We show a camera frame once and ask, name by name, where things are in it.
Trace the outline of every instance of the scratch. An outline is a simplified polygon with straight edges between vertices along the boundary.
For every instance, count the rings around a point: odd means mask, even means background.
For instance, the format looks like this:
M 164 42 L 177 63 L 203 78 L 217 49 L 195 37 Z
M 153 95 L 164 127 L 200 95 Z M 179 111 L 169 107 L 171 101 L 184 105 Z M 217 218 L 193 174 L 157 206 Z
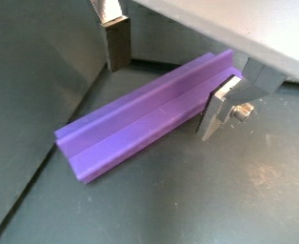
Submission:
M 165 111 L 163 110 L 163 109 L 160 109 L 160 111 L 163 112 L 163 113 L 165 113 Z M 167 113 L 165 113 L 167 114 Z

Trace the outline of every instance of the gray metal surface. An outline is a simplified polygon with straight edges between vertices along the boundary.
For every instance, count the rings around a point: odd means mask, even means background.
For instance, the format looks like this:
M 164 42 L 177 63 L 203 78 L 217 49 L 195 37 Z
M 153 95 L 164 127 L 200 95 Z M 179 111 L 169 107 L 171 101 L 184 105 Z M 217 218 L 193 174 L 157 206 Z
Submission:
M 134 0 L 299 79 L 299 0 Z
M 85 1 L 0 1 L 0 224 L 102 68 Z
M 156 78 L 108 71 L 78 115 Z M 57 152 L 1 243 L 299 243 L 299 86 L 255 102 L 203 143 L 195 117 L 92 184 Z
M 90 0 L 102 24 L 122 16 L 118 0 Z

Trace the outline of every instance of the purple channel piece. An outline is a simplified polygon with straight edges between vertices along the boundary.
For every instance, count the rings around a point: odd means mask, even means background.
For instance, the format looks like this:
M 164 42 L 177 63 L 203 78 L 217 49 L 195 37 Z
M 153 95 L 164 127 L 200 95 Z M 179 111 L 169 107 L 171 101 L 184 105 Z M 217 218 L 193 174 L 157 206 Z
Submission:
M 89 183 L 204 110 L 231 75 L 232 51 L 208 53 L 58 129 L 57 145 Z

